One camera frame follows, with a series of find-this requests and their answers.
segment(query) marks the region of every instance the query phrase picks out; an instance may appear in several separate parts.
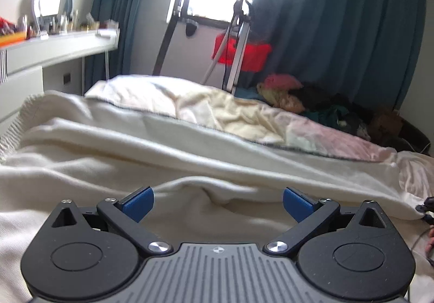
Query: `teal curtain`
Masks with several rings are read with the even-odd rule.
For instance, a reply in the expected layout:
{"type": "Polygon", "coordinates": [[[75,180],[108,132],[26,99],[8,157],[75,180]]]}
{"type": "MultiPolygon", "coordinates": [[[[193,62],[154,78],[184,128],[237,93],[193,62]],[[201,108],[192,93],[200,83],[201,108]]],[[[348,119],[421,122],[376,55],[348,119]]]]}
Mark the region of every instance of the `teal curtain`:
{"type": "MultiPolygon", "coordinates": [[[[131,66],[132,41],[140,0],[94,0],[92,16],[104,22],[112,19],[119,22],[120,38],[118,50],[109,53],[110,77],[128,74],[131,66]]],[[[105,79],[104,55],[86,58],[85,91],[97,81],[105,79]]]]}
{"type": "Polygon", "coordinates": [[[255,36],[273,45],[253,85],[289,73],[367,108],[400,106],[416,66],[425,0],[253,0],[255,36]]]}

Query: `white fabric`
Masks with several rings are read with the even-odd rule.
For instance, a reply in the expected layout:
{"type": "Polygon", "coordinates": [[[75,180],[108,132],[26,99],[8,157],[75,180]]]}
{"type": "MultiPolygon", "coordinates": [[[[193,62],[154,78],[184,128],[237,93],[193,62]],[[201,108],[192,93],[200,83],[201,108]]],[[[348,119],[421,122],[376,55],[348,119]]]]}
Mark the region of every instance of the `white fabric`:
{"type": "MultiPolygon", "coordinates": [[[[0,301],[30,298],[20,275],[25,248],[62,199],[92,206],[151,186],[143,224],[172,243],[264,244],[294,225],[281,205],[286,186],[342,205],[377,200],[408,245],[426,228],[420,195],[400,182],[400,163],[351,162],[270,149],[154,114],[47,93],[25,102],[0,142],[0,301]]],[[[414,154],[414,162],[420,162],[414,154]]],[[[428,303],[433,270],[415,251],[411,301],[428,303]]]]}

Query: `blue gripper pad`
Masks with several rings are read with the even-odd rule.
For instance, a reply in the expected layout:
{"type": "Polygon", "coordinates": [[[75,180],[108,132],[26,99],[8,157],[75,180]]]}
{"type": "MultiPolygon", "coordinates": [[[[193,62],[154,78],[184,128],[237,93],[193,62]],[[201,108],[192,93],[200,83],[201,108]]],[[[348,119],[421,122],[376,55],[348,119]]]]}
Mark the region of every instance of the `blue gripper pad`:
{"type": "Polygon", "coordinates": [[[297,222],[303,221],[315,211],[313,204],[289,188],[283,192],[283,207],[297,222]]]}
{"type": "Polygon", "coordinates": [[[134,221],[140,222],[152,210],[153,206],[154,192],[151,187],[148,187],[124,203],[122,212],[134,221]]]}

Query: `bedsheet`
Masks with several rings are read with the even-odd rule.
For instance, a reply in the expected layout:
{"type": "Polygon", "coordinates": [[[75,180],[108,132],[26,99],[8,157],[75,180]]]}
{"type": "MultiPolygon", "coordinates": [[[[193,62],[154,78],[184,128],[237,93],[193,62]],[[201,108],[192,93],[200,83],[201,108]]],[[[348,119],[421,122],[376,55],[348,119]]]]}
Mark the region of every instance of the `bedsheet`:
{"type": "Polygon", "coordinates": [[[99,81],[86,95],[119,107],[149,110],[201,124],[242,138],[306,152],[365,161],[396,157],[356,136],[305,117],[220,89],[164,76],[118,76],[99,81]]]}
{"type": "MultiPolygon", "coordinates": [[[[174,244],[257,242],[294,225],[283,189],[342,205],[379,202],[408,245],[426,229],[414,206],[433,195],[432,173],[412,163],[433,160],[399,153],[393,162],[338,160],[273,149],[211,128],[153,113],[121,109],[61,93],[29,98],[0,141],[0,301],[25,302],[20,258],[62,199],[94,206],[145,185],[155,207],[141,222],[174,244]]],[[[424,241],[414,251],[413,303],[434,298],[424,241]]]]}

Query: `curtain fold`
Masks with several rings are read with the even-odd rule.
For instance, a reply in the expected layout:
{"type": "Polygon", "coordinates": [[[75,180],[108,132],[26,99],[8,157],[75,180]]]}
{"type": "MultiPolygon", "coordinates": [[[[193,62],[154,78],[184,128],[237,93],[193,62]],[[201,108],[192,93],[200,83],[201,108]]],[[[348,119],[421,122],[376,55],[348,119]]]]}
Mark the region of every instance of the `curtain fold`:
{"type": "MultiPolygon", "coordinates": [[[[92,16],[95,20],[104,22],[112,19],[119,23],[120,37],[118,50],[109,53],[110,77],[128,74],[131,66],[132,40],[135,21],[140,0],[94,0],[92,16]]],[[[101,79],[105,79],[104,55],[86,58],[85,91],[101,79]]]]}
{"type": "Polygon", "coordinates": [[[289,73],[367,108],[399,106],[416,66],[425,0],[253,0],[256,37],[273,45],[254,85],[289,73]]]}

